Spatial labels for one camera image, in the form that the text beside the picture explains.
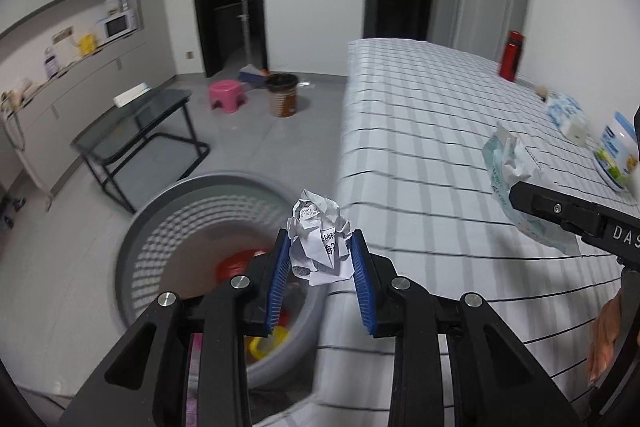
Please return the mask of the right hand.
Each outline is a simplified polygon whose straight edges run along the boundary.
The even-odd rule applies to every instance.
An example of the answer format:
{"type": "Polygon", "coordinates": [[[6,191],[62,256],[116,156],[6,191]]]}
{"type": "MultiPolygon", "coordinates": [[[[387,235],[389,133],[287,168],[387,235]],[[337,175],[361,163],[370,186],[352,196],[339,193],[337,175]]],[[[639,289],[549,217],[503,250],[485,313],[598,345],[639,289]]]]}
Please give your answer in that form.
{"type": "Polygon", "coordinates": [[[587,359],[588,381],[593,384],[610,367],[622,321],[622,291],[602,307],[593,323],[592,340],[587,359]]]}

